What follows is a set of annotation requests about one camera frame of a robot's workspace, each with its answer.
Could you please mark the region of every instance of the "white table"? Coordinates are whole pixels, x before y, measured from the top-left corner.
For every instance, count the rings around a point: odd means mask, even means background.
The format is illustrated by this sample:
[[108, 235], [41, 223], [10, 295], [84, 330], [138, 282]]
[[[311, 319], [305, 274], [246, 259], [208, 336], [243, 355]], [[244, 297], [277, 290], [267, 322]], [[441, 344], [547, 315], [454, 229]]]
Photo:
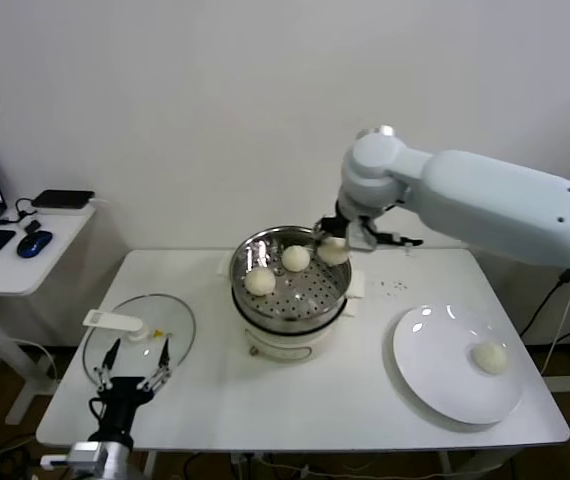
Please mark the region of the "white table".
[[[43, 230], [53, 233], [51, 242], [34, 258], [24, 259], [16, 254], [18, 242], [25, 232], [17, 225], [0, 225], [2, 230], [17, 234], [0, 251], [0, 297], [26, 296], [33, 293], [51, 272], [74, 238], [93, 215], [94, 208], [61, 210], [59, 214], [42, 214], [37, 219]], [[25, 379], [25, 385], [5, 418], [8, 424], [20, 423], [35, 395], [53, 394], [55, 382], [44, 371], [47, 359], [34, 363], [0, 328], [0, 360], [4, 360]]]
[[[101, 304], [101, 309], [110, 310], [136, 295], [166, 293], [186, 301], [196, 317], [192, 351], [157, 397], [138, 410], [132, 430], [136, 448], [245, 452], [508, 448], [473, 459], [466, 467], [473, 470], [502, 463], [517, 451], [512, 447], [569, 438], [567, 423], [466, 250], [354, 255], [354, 267], [366, 276], [358, 315], [340, 319], [328, 350], [301, 364], [248, 355], [229, 284], [216, 275], [223, 255], [212, 250], [133, 251]], [[515, 346], [523, 398], [503, 422], [477, 428], [448, 421], [417, 403], [404, 382], [388, 373], [382, 351], [385, 333], [408, 309], [430, 302], [465, 304], [485, 314]], [[41, 443], [70, 445], [87, 439], [97, 428], [87, 409], [95, 387], [83, 372], [81, 356], [79, 348], [39, 425]]]

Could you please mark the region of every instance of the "floor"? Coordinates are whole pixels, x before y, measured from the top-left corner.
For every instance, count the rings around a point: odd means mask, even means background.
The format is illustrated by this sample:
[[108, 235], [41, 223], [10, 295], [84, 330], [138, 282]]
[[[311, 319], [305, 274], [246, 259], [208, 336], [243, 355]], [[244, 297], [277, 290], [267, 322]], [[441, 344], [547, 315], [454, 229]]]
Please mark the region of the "floor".
[[[71, 353], [56, 355], [57, 368], [64, 372], [67, 363], [71, 360]], [[555, 354], [549, 367], [550, 375], [570, 374], [570, 354]], [[17, 435], [30, 434], [36, 430], [49, 399], [42, 397], [35, 400], [30, 407], [23, 423], [18, 426], [4, 424], [4, 416], [7, 413], [13, 399], [19, 392], [22, 380], [7, 365], [0, 365], [0, 448], [7, 440]], [[570, 393], [555, 396], [565, 418], [570, 425]], [[31, 458], [37, 461], [45, 453], [54, 453], [55, 449], [38, 445], [35, 441], [26, 445]], [[464, 462], [472, 452], [457, 452], [452, 455], [454, 466]], [[145, 454], [134, 452], [131, 462], [134, 465], [142, 465]], [[187, 475], [184, 473], [186, 461]], [[329, 472], [331, 474], [373, 475], [373, 476], [425, 476], [440, 471], [440, 464], [436, 453], [390, 453], [390, 454], [327, 454], [327, 455], [277, 455], [273, 461], [279, 464], [303, 466], [309, 465], [312, 471]], [[10, 468], [7, 462], [3, 471]], [[34, 468], [33, 473], [44, 480], [71, 480], [69, 472], [63, 470], [45, 472], [39, 467]], [[254, 462], [252, 478], [260, 479], [297, 479], [298, 474], [291, 476], [293, 472], [271, 467]], [[202, 454], [194, 457], [189, 454], [161, 454], [158, 456], [154, 480], [191, 480], [198, 479], [232, 479], [229, 456], [226, 454]], [[567, 444], [553, 447], [531, 448], [519, 453], [511, 464], [504, 465], [501, 469], [489, 473], [488, 480], [534, 480], [534, 479], [562, 479], [570, 480], [570, 441]]]

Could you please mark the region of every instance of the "steamed bun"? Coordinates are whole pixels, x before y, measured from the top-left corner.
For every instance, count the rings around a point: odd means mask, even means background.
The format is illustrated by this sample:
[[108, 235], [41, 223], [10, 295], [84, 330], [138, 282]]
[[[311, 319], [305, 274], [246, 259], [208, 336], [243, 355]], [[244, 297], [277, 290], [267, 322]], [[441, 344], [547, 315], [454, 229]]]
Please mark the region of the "steamed bun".
[[349, 250], [347, 250], [347, 242], [344, 238], [326, 238], [316, 253], [321, 260], [330, 266], [340, 265], [349, 260]]
[[472, 360], [484, 372], [500, 375], [509, 366], [505, 348], [494, 342], [485, 342], [472, 348]]
[[254, 268], [245, 275], [245, 288], [257, 297], [269, 295], [276, 288], [276, 277], [269, 268]]
[[287, 247], [281, 256], [283, 267], [290, 272], [302, 272], [309, 265], [309, 260], [309, 252], [300, 245]]

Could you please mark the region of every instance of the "computer mouse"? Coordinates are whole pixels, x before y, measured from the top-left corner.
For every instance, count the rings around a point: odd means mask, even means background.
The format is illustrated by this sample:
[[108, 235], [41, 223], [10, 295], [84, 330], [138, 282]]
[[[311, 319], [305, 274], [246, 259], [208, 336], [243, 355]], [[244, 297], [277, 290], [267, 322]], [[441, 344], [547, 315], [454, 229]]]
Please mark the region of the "computer mouse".
[[19, 257], [32, 258], [39, 254], [52, 239], [52, 232], [39, 230], [25, 235], [16, 247]]

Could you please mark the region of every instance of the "robotic arm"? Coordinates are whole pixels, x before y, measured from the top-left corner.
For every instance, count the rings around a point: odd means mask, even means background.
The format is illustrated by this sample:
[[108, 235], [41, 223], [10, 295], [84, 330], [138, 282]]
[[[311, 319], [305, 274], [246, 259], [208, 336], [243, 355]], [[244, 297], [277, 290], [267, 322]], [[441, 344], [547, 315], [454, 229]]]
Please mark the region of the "robotic arm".
[[377, 232], [374, 219], [394, 206], [429, 228], [533, 265], [570, 268], [570, 181], [460, 151], [413, 150], [391, 127], [362, 131], [347, 150], [336, 217], [319, 234], [348, 247], [421, 242]]

